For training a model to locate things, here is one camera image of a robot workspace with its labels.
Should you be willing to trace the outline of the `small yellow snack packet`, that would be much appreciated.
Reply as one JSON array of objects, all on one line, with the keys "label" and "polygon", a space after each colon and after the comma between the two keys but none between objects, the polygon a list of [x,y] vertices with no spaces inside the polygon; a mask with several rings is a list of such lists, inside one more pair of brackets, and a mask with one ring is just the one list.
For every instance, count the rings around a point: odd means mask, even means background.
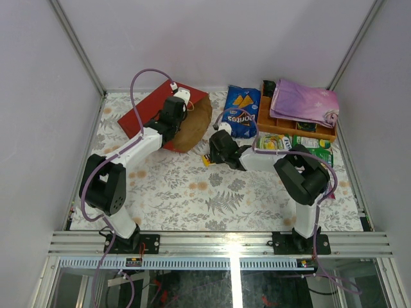
[{"label": "small yellow snack packet", "polygon": [[204,164],[205,167],[209,167],[209,166],[212,166],[212,165],[215,165],[215,164],[216,164],[216,162],[214,162],[214,161],[211,159],[210,154],[203,155],[203,156],[202,156],[202,162],[203,162],[203,164]]}]

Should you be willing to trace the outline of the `red paper bag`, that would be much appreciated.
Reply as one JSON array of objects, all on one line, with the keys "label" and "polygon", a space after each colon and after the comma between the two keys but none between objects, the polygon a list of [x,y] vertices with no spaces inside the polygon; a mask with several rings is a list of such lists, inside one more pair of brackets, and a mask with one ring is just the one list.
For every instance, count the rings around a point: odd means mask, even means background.
[{"label": "red paper bag", "polygon": [[192,111],[183,109],[183,103],[173,98],[170,82],[166,81],[136,105],[144,133],[153,128],[162,135],[163,148],[186,153],[196,146],[205,135],[212,116],[209,94],[187,85],[178,87],[190,92]]}]

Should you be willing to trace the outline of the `blue Doritos chip bag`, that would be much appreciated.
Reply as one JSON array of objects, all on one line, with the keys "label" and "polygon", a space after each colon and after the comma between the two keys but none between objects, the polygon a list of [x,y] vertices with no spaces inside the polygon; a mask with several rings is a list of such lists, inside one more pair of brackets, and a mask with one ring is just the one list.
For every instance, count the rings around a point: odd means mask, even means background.
[{"label": "blue Doritos chip bag", "polygon": [[249,139],[256,135],[254,122],[258,120],[261,92],[253,88],[228,87],[222,121],[231,127],[231,136]]}]

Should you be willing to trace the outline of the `green Fox's candy bag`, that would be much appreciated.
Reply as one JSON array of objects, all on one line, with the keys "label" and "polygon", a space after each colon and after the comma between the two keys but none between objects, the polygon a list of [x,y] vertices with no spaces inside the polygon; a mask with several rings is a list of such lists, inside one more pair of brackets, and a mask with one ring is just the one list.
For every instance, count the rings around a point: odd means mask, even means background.
[{"label": "green Fox's candy bag", "polygon": [[268,134],[258,138],[256,148],[261,150],[289,151],[292,148],[292,143],[290,136],[287,134]]}]

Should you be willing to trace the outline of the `green snack bag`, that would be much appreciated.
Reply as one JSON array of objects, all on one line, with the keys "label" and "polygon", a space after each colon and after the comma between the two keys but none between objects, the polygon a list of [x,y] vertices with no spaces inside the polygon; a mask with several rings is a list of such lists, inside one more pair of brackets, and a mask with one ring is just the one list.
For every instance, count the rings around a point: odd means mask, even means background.
[{"label": "green snack bag", "polygon": [[333,150],[329,140],[294,135],[292,137],[292,144],[294,146],[298,144],[303,145],[312,155],[325,160],[331,167],[333,167]]}]

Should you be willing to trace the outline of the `purple Fox's candy bag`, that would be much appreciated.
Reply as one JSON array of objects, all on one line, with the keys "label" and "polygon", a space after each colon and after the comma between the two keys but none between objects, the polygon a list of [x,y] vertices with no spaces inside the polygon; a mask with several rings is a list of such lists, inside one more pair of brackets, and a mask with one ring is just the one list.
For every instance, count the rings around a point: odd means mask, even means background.
[{"label": "purple Fox's candy bag", "polygon": [[333,181],[331,180],[330,182],[328,182],[328,186],[326,188],[326,190],[323,193],[323,196],[327,196],[328,199],[332,199],[335,200],[335,194],[333,192],[331,192],[333,190]]}]

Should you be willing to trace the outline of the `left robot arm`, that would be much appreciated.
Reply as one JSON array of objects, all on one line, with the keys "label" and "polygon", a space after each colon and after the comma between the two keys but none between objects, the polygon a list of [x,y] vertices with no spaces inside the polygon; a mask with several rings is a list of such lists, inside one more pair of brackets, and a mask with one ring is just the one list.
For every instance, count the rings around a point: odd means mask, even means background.
[{"label": "left robot arm", "polygon": [[136,252],[141,244],[137,224],[125,208],[129,173],[176,136],[188,115],[188,103],[189,97],[179,93],[166,98],[162,109],[126,144],[107,157],[93,154],[87,159],[79,190],[83,217],[89,222],[103,219],[127,253]]}]

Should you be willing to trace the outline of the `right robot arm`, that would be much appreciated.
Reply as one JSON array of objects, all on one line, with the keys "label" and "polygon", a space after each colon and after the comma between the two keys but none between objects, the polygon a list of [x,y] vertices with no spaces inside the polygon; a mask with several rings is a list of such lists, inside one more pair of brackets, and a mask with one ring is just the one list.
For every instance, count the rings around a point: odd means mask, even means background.
[{"label": "right robot arm", "polygon": [[280,152],[239,146],[225,130],[210,137],[209,147],[212,163],[226,164],[240,171],[277,173],[296,205],[293,247],[300,253],[307,253],[315,247],[315,203],[326,192],[330,181],[329,171],[318,157],[300,144]]}]

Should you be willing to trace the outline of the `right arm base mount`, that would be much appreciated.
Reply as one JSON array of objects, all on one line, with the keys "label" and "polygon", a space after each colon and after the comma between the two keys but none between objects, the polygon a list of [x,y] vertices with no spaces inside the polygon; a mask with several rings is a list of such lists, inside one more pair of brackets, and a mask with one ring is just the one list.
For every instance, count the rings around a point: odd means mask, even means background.
[{"label": "right arm base mount", "polygon": [[316,241],[314,236],[306,239],[295,230],[291,233],[272,232],[272,239],[267,241],[267,246],[273,248],[276,255],[313,255],[314,246],[318,255],[331,254],[329,238],[320,230],[316,234]]}]

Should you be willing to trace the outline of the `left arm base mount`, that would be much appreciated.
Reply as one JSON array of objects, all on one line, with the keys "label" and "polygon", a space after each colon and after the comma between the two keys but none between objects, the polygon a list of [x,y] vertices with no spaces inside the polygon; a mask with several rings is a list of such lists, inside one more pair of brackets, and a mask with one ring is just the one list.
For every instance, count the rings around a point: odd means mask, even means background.
[{"label": "left arm base mount", "polygon": [[159,234],[137,234],[129,239],[116,236],[114,244],[109,248],[112,234],[105,236],[104,252],[111,254],[157,255],[159,253],[161,236]]}]

